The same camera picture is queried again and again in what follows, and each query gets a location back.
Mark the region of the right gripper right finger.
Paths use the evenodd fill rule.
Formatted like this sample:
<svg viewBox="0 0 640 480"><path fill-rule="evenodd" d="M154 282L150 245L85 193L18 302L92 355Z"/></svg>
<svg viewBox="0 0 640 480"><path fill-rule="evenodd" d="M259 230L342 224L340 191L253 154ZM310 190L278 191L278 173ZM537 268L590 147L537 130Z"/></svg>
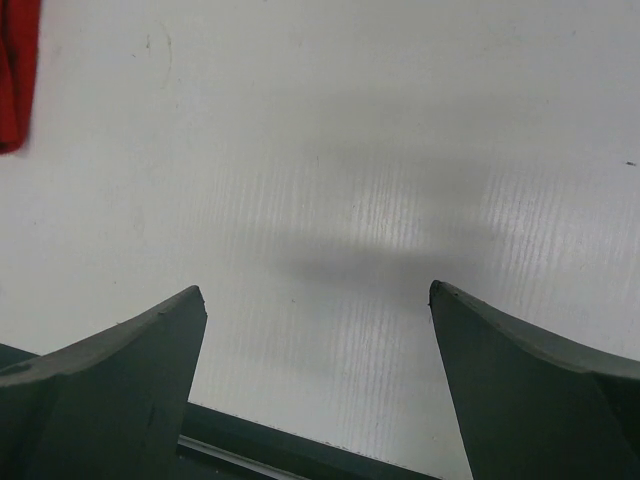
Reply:
<svg viewBox="0 0 640 480"><path fill-rule="evenodd" d="M429 306L473 478L638 478L637 361L445 282L431 284Z"/></svg>

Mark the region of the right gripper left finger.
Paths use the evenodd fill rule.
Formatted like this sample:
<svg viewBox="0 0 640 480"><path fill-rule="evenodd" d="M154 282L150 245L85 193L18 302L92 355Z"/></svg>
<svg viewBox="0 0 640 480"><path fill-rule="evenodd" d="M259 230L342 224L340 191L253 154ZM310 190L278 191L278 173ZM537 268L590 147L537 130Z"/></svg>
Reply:
<svg viewBox="0 0 640 480"><path fill-rule="evenodd" d="M46 355L2 346L2 478L171 478L206 322L190 286Z"/></svg>

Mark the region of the red t shirt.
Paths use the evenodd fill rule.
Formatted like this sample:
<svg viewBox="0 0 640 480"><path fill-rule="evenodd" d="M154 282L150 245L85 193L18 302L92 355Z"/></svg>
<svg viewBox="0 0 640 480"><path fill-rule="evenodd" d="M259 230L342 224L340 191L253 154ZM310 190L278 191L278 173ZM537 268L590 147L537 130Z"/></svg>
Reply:
<svg viewBox="0 0 640 480"><path fill-rule="evenodd" d="M1 2L1 154L25 143L38 63L40 0Z"/></svg>

